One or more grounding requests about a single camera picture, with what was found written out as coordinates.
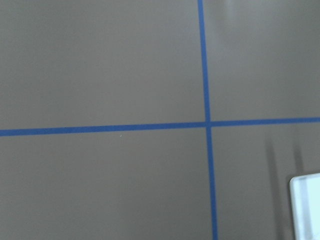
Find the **brown paper table cover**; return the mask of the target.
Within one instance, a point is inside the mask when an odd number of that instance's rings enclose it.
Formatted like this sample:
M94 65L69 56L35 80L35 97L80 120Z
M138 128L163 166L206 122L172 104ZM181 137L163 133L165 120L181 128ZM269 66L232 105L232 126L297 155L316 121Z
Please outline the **brown paper table cover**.
M319 1L1 1L1 239L295 240L319 170Z

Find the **white rack base tray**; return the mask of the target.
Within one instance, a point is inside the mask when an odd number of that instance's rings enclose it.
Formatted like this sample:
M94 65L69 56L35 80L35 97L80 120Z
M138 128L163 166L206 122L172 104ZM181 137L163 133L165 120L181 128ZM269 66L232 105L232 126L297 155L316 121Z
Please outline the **white rack base tray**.
M320 238L320 174L295 176L289 181L294 237Z

